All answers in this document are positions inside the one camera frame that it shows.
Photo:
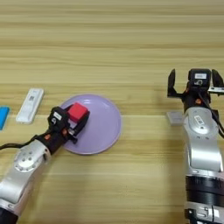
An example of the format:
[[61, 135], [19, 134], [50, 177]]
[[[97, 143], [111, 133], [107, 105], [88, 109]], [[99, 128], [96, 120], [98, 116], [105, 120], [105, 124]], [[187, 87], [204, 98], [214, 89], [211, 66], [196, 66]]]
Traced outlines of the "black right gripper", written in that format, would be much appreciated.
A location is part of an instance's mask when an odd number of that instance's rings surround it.
[[187, 111], [189, 108], [209, 108], [211, 103], [210, 90], [214, 88], [223, 88], [224, 94], [224, 80], [222, 79], [219, 72], [215, 69], [212, 70], [212, 79], [214, 87], [210, 85], [207, 86], [191, 86], [190, 82], [187, 82], [186, 89], [183, 93], [178, 93], [175, 88], [175, 77], [176, 72], [174, 69], [171, 70], [168, 77], [168, 87], [167, 87], [167, 96], [173, 98], [179, 98], [184, 104], [184, 111]]

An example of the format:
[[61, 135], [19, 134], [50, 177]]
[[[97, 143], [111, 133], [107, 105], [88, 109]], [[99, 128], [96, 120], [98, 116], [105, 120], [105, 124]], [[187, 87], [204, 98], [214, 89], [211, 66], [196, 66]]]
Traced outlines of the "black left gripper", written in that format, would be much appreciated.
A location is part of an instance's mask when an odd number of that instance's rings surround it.
[[88, 122], [90, 112], [88, 111], [76, 124], [76, 126], [70, 129], [70, 124], [63, 126], [51, 126], [48, 130], [38, 136], [35, 139], [40, 141], [51, 154], [54, 154], [62, 145], [68, 141], [77, 143], [76, 136], [84, 129]]

